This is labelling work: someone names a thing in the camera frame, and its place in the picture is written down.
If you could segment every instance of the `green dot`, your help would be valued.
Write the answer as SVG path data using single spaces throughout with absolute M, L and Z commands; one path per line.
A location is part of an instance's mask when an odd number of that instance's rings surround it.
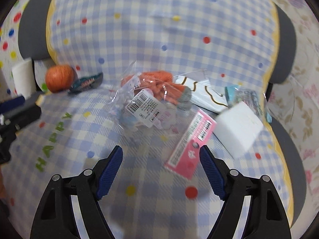
M 43 83 L 41 87 L 42 87 L 42 90 L 45 90 L 45 91 L 47 90 L 47 85 L 45 83 Z

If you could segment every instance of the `orange pumpkin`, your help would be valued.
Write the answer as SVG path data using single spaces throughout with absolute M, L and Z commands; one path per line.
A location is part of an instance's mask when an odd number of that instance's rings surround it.
M 69 65 L 53 66 L 47 70 L 45 75 L 45 83 L 51 92 L 69 89 L 73 79 L 73 69 Z

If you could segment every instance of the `barcode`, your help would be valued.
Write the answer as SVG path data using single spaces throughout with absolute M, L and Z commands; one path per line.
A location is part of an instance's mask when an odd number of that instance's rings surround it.
M 197 114 L 197 116 L 194 118 L 192 125 L 188 129 L 181 144 L 178 147 L 177 153 L 174 155 L 173 159 L 170 161 L 170 164 L 172 166 L 175 167 L 178 164 L 178 162 L 181 158 L 181 155 L 182 155 L 185 147 L 187 146 L 189 137 L 194 133 L 194 131 L 196 130 L 196 128 L 197 128 L 198 124 L 200 123 L 200 121 L 202 120 L 202 118 L 203 118 L 203 116 L 199 115 L 199 114 Z
M 204 140 L 204 138 L 205 138 L 205 136 L 206 136 L 206 134 L 207 134 L 207 131 L 209 130 L 209 128 L 210 128 L 211 125 L 212 125 L 212 123 L 211 123 L 209 120 L 206 120 L 205 125 L 204 125 L 202 131 L 200 132 L 200 134 L 199 134 L 199 136 L 198 136 L 198 138 L 199 138 L 201 141 Z
M 160 112 L 160 111 L 156 111 L 156 112 L 153 114 L 153 116 L 150 118 L 150 121 L 151 121 L 151 122 L 153 122 L 154 119 L 156 119 L 156 117 L 158 116 L 159 112 Z
M 141 93 L 139 97 L 136 99 L 133 99 L 133 101 L 130 103 L 130 105 L 127 107 L 127 109 L 134 114 L 141 105 L 146 101 L 147 97 Z

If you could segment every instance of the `pink card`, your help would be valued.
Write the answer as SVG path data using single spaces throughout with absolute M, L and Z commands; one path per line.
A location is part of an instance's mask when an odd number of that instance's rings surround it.
M 198 110 L 169 160 L 165 163 L 165 168 L 190 180 L 199 162 L 199 149 L 206 145 L 215 126 L 215 120 L 202 110 Z

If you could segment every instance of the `checkered cloth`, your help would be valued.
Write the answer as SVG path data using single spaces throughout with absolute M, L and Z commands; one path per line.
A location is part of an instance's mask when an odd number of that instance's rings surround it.
M 137 60 L 144 71 L 163 69 L 178 74 L 206 69 L 215 88 L 240 82 L 261 91 L 275 52 L 269 0 L 53 2 L 55 10 L 48 23 L 56 62 L 79 66 L 78 76 L 103 71 L 105 83 L 111 77 L 119 78 Z M 202 166 L 198 165 L 191 181 L 165 170 L 163 163 L 178 136 L 165 136 L 154 127 L 121 130 L 108 118 L 109 96 L 105 87 L 76 97 L 65 93 L 46 96 L 41 119 L 12 144 L 12 161 L 3 173 L 8 193 L 15 199 L 11 221 L 17 231 L 29 237 L 37 205 L 52 175 L 78 175 L 120 145 L 122 165 L 109 194 L 99 202 L 115 238 L 206 238 L 223 202 L 213 194 Z M 57 142 L 49 141 L 54 132 Z M 49 146 L 45 153 L 44 146 Z M 238 160 L 231 158 L 214 135 L 208 146 L 243 175 L 269 175 L 287 209 L 292 195 L 283 180 L 284 164 L 266 129 Z M 129 185 L 136 188 L 133 196 L 126 194 Z M 195 200 L 185 196 L 190 185 L 198 189 Z M 87 238 L 75 199 L 73 206 L 81 238 Z M 249 199 L 245 199 L 234 238 L 241 237 L 248 206 Z

